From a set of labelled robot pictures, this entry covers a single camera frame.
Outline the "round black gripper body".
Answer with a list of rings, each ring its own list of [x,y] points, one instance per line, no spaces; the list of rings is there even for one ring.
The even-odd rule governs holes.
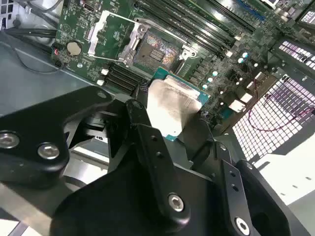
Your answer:
[[[176,167],[145,109],[128,108],[117,167],[68,196],[53,236],[225,236],[215,184]]]

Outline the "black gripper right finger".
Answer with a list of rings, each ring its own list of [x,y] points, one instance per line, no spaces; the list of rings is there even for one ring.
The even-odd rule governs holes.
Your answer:
[[[233,162],[201,118],[190,122],[193,170],[208,176],[218,193],[224,227],[231,236],[295,236],[296,218],[260,172],[245,160]]]

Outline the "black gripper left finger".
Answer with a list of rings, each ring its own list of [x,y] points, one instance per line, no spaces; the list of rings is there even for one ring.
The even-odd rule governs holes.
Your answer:
[[[116,160],[125,150],[128,108],[145,109],[134,99],[122,102],[89,86],[1,117],[1,181],[39,189],[55,185],[69,162],[65,126],[97,112],[109,125],[109,152]]]

